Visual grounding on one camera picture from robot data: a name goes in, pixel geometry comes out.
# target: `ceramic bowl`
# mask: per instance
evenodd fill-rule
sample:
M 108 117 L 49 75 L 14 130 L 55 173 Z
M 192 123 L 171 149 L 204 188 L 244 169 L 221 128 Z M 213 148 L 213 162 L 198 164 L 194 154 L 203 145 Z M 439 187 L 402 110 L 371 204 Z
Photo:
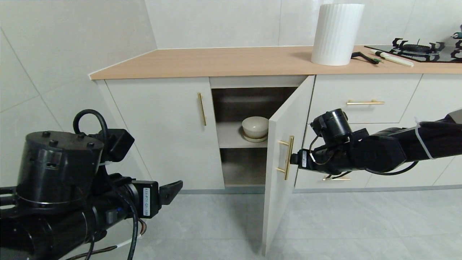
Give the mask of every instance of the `ceramic bowl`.
M 258 139 L 268 134 L 269 120 L 263 117 L 249 117 L 242 121 L 242 128 L 247 137 Z

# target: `gas stove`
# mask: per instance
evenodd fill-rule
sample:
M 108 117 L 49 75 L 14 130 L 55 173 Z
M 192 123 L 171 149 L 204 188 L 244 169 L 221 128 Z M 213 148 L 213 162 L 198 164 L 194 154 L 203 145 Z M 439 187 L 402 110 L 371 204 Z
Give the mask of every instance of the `gas stove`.
M 367 48 L 384 51 L 416 62 L 462 63 L 462 40 L 455 46 L 445 46 L 442 42 L 429 45 L 405 44 L 406 40 L 395 38 L 392 45 L 368 45 Z

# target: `saucer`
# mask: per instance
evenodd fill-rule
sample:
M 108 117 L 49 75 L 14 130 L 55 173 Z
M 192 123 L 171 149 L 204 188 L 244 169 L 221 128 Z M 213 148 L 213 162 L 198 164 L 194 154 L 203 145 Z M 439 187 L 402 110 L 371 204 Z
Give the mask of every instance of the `saucer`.
M 244 134 L 243 136 L 244 136 L 244 139 L 247 140 L 247 141 L 249 141 L 249 142 L 263 142 L 263 141 L 265 141 L 266 139 L 268 139 L 268 135 L 265 135 L 264 137 L 262 137 L 262 138 L 257 138 L 257 139 L 255 139 L 255 138 L 250 138 L 250 137 L 246 136 L 245 134 Z

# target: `open cabinet door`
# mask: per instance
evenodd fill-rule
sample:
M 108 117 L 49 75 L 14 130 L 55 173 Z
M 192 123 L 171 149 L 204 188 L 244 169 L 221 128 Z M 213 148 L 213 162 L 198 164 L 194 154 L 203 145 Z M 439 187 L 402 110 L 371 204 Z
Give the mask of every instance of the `open cabinet door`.
M 263 213 L 263 255 L 266 255 L 271 246 L 289 202 L 289 196 L 295 186 L 297 167 L 290 167 L 288 160 L 292 151 L 298 152 L 303 145 L 314 78 L 314 76 L 308 76 L 269 119 Z

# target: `baseboard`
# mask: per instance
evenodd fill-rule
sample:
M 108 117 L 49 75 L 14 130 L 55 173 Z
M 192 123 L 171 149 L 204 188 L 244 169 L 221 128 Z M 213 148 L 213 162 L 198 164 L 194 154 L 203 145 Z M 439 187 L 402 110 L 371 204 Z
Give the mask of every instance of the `baseboard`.
M 391 188 L 349 188 L 349 189 L 295 189 L 294 193 L 315 192 L 398 192 L 462 189 L 462 185 L 421 186 L 421 187 L 391 187 Z M 232 187 L 223 190 L 182 190 L 180 194 L 261 194 L 265 187 Z

